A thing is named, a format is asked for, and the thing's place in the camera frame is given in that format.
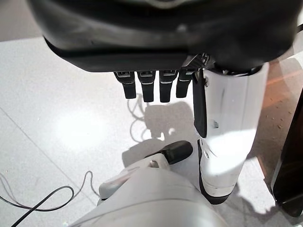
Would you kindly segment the robot left hand black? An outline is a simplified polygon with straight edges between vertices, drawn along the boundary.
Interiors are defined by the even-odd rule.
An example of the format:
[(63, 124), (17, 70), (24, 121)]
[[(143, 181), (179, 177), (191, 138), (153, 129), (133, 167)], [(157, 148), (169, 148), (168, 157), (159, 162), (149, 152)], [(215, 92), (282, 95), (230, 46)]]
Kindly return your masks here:
[(269, 66), (293, 44), (300, 0), (30, 0), (48, 47), (88, 72), (113, 72), (125, 97), (160, 101), (193, 86), (199, 184), (232, 193), (255, 139)]

